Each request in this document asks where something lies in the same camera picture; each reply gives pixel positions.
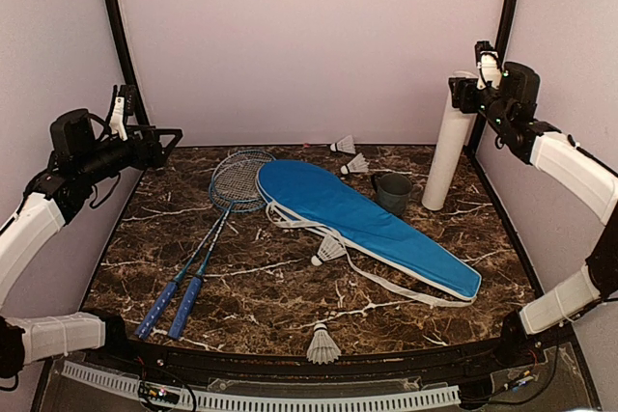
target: robotic arm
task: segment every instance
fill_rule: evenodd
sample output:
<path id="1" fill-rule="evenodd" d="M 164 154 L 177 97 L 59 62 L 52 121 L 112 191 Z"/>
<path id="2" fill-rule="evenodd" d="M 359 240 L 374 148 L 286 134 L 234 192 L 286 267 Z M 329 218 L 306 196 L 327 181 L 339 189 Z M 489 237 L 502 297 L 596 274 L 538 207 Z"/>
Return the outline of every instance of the robotic arm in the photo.
<path id="1" fill-rule="evenodd" d="M 133 114 L 134 86 L 114 87 L 105 120 L 86 109 L 73 110 L 50 127 L 53 152 L 45 170 L 26 186 L 21 205 L 0 228 L 0 314 L 9 291 L 47 240 L 84 206 L 97 184 L 116 178 L 100 206 L 113 193 L 127 167 L 159 168 L 183 137 L 180 129 L 127 125 Z M 101 125 L 95 136 L 92 122 Z M 171 136 L 163 147 L 161 136 Z M 124 332 L 117 316 L 76 313 L 34 319 L 0 316 L 0 377 L 15 376 L 24 365 L 56 354 L 97 348 Z"/>
<path id="2" fill-rule="evenodd" d="M 618 175 L 572 136 L 534 118 L 540 78 L 529 67 L 499 62 L 487 41 L 477 42 L 478 78 L 452 77 L 423 205 L 441 209 L 471 118 L 480 114 L 495 131 L 496 147 L 558 180 L 604 224 L 597 247 L 569 279 L 508 315 L 496 358 L 509 364 L 521 343 L 550 327 L 573 321 L 618 290 Z"/>

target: white wall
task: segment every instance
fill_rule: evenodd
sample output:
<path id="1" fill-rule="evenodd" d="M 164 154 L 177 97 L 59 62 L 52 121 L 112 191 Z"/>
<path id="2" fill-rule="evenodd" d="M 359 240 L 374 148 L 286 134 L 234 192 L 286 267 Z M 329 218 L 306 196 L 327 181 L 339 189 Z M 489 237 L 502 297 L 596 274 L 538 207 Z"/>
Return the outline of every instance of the white wall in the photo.
<path id="1" fill-rule="evenodd" d="M 155 123 L 186 145 L 434 143 L 502 0 L 122 0 Z"/>
<path id="2" fill-rule="evenodd" d="M 105 114 L 122 82 L 103 0 L 0 0 L 0 222 L 27 181 L 46 165 L 49 125 L 74 108 Z M 136 173 L 126 173 L 108 204 L 84 209 L 33 260 L 3 316 L 75 311 Z M 40 366 L 26 368 L 0 410 L 30 410 Z M 11 384 L 2 381 L 2 385 Z"/>
<path id="3" fill-rule="evenodd" d="M 572 133 L 618 167 L 616 0 L 519 0 L 508 60 L 541 76 L 537 117 Z M 488 133 L 480 159 L 504 202 L 545 289 L 579 269 L 602 226 L 567 190 L 497 151 Z M 618 305 L 576 324 L 604 408 L 618 409 Z"/>

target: mug handle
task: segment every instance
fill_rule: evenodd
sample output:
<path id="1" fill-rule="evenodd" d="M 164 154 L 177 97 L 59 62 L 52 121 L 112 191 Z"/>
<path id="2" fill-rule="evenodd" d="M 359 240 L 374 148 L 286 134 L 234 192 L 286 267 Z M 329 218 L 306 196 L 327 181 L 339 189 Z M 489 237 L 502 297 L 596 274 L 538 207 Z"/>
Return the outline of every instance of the mug handle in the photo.
<path id="1" fill-rule="evenodd" d="M 371 174 L 371 184 L 374 187 L 374 190 L 377 192 L 378 191 L 378 173 L 373 173 Z"/>

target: shuttlecock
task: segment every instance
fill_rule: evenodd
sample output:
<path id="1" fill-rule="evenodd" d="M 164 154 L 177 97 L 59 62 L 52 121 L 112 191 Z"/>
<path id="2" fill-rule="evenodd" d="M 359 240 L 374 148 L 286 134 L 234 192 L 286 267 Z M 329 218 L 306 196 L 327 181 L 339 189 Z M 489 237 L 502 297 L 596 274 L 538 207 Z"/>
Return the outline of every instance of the shuttlecock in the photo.
<path id="1" fill-rule="evenodd" d="M 318 253 L 311 257 L 313 265 L 322 265 L 323 262 L 340 258 L 346 254 L 346 248 L 337 239 L 327 235 L 318 249 Z"/>
<path id="2" fill-rule="evenodd" d="M 349 173 L 366 173 L 369 171 L 369 163 L 363 156 L 363 153 L 359 153 L 348 164 L 341 167 L 341 172 L 345 174 Z"/>
<path id="3" fill-rule="evenodd" d="M 354 146 L 354 138 L 351 135 L 347 135 L 339 142 L 330 144 L 331 151 L 341 151 L 343 153 L 356 154 L 356 147 Z"/>
<path id="4" fill-rule="evenodd" d="M 307 359 L 314 364 L 328 364 L 341 356 L 341 349 L 330 338 L 323 323 L 313 327 L 313 340 L 307 349 Z"/>

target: blue handle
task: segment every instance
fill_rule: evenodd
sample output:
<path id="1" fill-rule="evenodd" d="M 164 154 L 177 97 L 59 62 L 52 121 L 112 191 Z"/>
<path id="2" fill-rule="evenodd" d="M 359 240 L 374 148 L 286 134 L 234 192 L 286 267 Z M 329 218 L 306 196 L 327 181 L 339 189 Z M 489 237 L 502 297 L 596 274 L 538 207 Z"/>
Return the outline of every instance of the blue handle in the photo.
<path id="1" fill-rule="evenodd" d="M 163 292 L 158 296 L 158 299 L 146 314 L 146 317 L 144 317 L 144 321 L 140 323 L 137 330 L 135 330 L 135 336 L 137 338 L 140 340 L 146 340 L 148 338 L 153 331 L 153 328 L 155 328 L 157 321 L 161 317 L 161 314 L 163 314 L 165 308 L 169 306 L 170 301 L 174 297 L 174 294 L 176 294 L 177 289 L 178 284 L 176 282 L 170 282 L 167 284 Z"/>
<path id="2" fill-rule="evenodd" d="M 189 288 L 186 289 L 183 302 L 176 313 L 176 318 L 174 318 L 172 328 L 170 328 L 170 331 L 167 333 L 167 336 L 171 339 L 177 340 L 183 335 L 186 321 L 189 319 L 189 314 L 191 314 L 191 310 L 193 309 L 193 305 L 195 304 L 195 300 L 197 299 L 197 295 L 199 294 L 201 287 L 202 279 L 199 277 L 193 277 L 191 279 L 191 283 L 189 284 Z"/>

